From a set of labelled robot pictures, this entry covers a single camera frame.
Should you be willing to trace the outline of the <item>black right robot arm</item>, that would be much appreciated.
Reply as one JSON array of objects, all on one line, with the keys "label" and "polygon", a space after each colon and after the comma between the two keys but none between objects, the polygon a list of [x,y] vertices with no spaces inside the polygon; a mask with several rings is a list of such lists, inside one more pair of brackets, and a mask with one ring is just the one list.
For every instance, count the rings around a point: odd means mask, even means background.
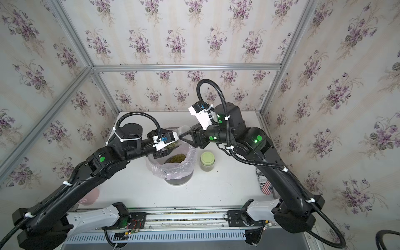
[{"label": "black right robot arm", "polygon": [[[325,200],[311,194],[284,164],[264,130],[247,127],[240,108],[226,101],[221,88],[209,79],[196,86],[198,102],[190,107],[198,124],[180,136],[194,148],[205,149],[210,143],[224,145],[221,150],[236,161],[256,167],[279,194],[278,204],[271,210],[274,221],[289,233],[307,232],[320,242],[337,249],[346,247],[346,240],[337,226],[322,212]],[[317,213],[339,239],[331,242],[312,231]]]}]

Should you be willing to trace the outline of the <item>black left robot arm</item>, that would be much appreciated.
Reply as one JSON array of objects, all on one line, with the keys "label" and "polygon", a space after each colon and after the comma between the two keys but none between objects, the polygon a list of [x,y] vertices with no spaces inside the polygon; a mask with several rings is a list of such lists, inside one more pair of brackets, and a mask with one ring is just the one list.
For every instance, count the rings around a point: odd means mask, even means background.
[{"label": "black left robot arm", "polygon": [[[141,125],[121,124],[131,116],[146,117],[156,126],[148,139],[142,138]],[[132,160],[149,154],[164,156],[162,149],[177,140],[176,132],[161,128],[158,121],[147,113],[134,111],[122,115],[111,129],[105,146],[79,163],[70,178],[57,190],[35,206],[13,213],[14,227],[1,240],[1,247],[20,230],[17,241],[24,250],[57,248],[73,229],[73,225],[67,221],[67,211],[97,186],[125,169]]]}]

